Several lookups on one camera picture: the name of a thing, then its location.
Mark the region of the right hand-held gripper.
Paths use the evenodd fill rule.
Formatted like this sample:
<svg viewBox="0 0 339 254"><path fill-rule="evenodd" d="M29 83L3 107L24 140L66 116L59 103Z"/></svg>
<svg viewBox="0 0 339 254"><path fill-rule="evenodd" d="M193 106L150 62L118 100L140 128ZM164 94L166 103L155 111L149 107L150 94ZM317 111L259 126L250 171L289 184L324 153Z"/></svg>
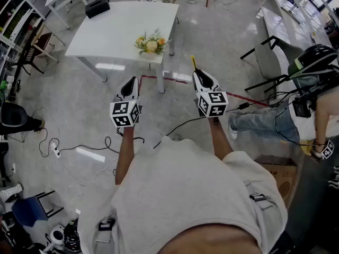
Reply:
<svg viewBox="0 0 339 254"><path fill-rule="evenodd" d="M198 99L197 106L205 117L220 117L228 106L227 94L219 89L219 82L203 70L193 72L193 83Z"/></svg>

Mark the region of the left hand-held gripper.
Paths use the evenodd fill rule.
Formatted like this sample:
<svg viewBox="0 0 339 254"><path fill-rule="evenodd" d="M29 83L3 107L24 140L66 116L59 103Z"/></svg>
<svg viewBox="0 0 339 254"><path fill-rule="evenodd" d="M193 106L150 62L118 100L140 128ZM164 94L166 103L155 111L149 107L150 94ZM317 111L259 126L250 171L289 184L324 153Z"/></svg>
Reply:
<svg viewBox="0 0 339 254"><path fill-rule="evenodd" d="M132 127L141 113L139 101L139 80L136 76L118 86L114 100L110 103L110 119L116 128Z"/></svg>

